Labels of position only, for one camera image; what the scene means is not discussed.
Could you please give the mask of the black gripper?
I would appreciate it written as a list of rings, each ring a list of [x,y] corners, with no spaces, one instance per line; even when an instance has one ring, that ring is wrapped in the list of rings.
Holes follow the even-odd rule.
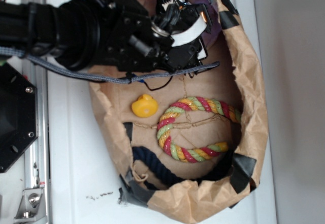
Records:
[[[87,1],[99,23],[92,65],[172,73],[200,66],[207,57],[202,34],[212,23],[205,4],[156,0],[150,15],[138,0]]]

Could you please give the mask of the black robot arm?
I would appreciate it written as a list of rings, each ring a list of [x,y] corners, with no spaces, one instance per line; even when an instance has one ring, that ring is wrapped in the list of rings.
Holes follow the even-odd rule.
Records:
[[[22,56],[51,56],[71,71],[93,65],[122,72],[175,72],[207,57],[204,3],[156,0],[150,15],[138,0],[71,0],[59,7],[1,3],[1,45]]]

